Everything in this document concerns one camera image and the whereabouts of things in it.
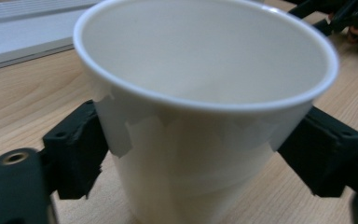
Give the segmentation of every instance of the cup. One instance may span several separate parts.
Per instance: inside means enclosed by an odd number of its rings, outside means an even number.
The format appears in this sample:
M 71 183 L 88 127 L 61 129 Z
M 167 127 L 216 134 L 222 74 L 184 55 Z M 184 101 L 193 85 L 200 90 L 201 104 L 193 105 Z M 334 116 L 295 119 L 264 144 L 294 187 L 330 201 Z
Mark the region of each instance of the cup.
M 216 223 L 337 76 L 285 12 L 241 0 L 104 1 L 74 44 L 131 211 Z

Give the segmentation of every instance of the table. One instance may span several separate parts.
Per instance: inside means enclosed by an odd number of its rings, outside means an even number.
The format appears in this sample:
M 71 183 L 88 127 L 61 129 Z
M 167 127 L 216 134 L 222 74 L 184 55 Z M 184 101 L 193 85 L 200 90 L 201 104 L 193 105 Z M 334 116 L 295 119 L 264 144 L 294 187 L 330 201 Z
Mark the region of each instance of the table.
M 268 0 L 288 10 L 293 5 Z M 306 21 L 325 17 L 312 15 Z M 340 57 L 339 77 L 315 105 L 358 130 L 358 45 L 345 35 L 329 37 Z M 73 50 L 0 69 L 0 155 L 19 147 L 42 149 L 41 137 L 81 103 L 90 99 Z M 346 189 L 339 199 L 321 199 L 276 153 L 221 223 L 351 223 Z M 59 201 L 61 223 L 138 223 L 130 213 L 111 155 L 103 162 L 89 199 Z

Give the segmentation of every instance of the wooden table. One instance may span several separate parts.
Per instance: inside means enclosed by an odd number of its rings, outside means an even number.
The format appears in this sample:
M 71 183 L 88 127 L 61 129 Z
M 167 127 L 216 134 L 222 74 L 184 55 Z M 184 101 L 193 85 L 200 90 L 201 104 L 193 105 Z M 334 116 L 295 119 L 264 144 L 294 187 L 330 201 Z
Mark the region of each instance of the wooden table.
M 276 0 L 267 4 L 292 7 Z M 315 105 L 358 130 L 358 46 L 347 43 L 345 35 L 330 39 L 341 60 L 339 78 Z M 43 148 L 41 137 L 88 99 L 90 92 L 73 50 L 0 69 L 0 155 L 19 147 Z M 312 196 L 275 154 L 222 223 L 351 223 L 351 195 L 346 189 L 339 199 Z M 56 208 L 61 223 L 137 223 L 110 155 L 88 200 L 57 200 Z

